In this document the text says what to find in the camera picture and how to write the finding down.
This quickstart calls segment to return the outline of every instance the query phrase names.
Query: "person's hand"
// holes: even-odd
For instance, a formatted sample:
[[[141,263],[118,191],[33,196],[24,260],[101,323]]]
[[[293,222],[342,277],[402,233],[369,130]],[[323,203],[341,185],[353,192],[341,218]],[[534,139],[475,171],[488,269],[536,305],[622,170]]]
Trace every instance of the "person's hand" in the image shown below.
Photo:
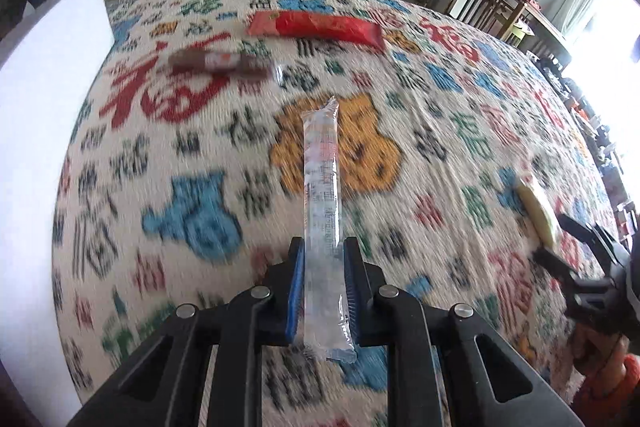
[[[575,368],[585,377],[594,377],[592,389],[596,397],[612,393],[624,380],[624,360],[629,345],[624,335],[603,335],[576,324],[569,343]]]

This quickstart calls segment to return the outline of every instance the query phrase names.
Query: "orange sleeve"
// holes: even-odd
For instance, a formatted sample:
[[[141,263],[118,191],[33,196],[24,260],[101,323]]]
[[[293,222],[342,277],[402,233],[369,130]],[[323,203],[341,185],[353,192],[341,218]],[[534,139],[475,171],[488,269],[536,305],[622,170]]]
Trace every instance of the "orange sleeve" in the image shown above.
[[[599,427],[615,416],[626,405],[640,381],[640,363],[633,355],[625,357],[626,376],[613,393],[604,398],[595,398],[591,388],[594,378],[586,378],[575,394],[571,405],[585,427]]]

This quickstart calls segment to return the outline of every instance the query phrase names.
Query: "patterned blanket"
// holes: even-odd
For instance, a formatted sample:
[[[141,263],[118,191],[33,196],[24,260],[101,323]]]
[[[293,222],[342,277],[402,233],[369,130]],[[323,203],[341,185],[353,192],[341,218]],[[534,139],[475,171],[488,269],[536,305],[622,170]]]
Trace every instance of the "patterned blanket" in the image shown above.
[[[379,23],[386,52],[249,38],[261,9]],[[54,301],[83,401],[184,302],[228,302],[303,235],[300,113],[339,99],[344,229],[387,280],[431,305],[472,304],[560,393],[571,324],[531,265],[538,238],[513,190],[533,172],[556,211],[615,230],[567,111],[519,51],[397,0],[121,0],[60,178]],[[283,82],[177,73],[186,46],[272,57]],[[592,273],[565,235],[561,254]],[[267,349],[265,425],[385,424],[386,354],[320,362]]]

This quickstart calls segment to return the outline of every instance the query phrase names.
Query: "silver screw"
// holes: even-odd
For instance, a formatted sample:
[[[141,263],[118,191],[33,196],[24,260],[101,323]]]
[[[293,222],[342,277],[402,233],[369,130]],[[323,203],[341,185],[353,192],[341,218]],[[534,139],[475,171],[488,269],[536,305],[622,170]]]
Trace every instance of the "silver screw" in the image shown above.
[[[254,299],[266,299],[271,295],[271,290],[267,286],[254,286],[251,288],[251,296]]]
[[[453,306],[453,312],[461,319],[468,319],[474,314],[474,309],[468,304],[460,303]]]
[[[392,299],[393,297],[398,297],[398,294],[400,292],[398,291],[398,288],[391,284],[383,284],[382,286],[380,286],[380,288],[378,288],[378,293],[382,297]]]
[[[188,319],[189,317],[193,317],[196,314],[196,306],[193,304],[181,304],[178,306],[178,309],[175,311],[175,314],[178,315],[181,319]]]

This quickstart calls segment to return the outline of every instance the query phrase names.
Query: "red package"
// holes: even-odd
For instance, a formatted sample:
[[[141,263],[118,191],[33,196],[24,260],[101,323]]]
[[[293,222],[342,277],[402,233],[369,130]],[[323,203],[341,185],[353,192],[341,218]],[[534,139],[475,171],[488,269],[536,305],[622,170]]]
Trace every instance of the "red package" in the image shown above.
[[[288,11],[256,12],[247,33],[253,36],[279,35],[302,39],[333,39],[372,46],[383,52],[385,41],[376,23],[320,13]]]

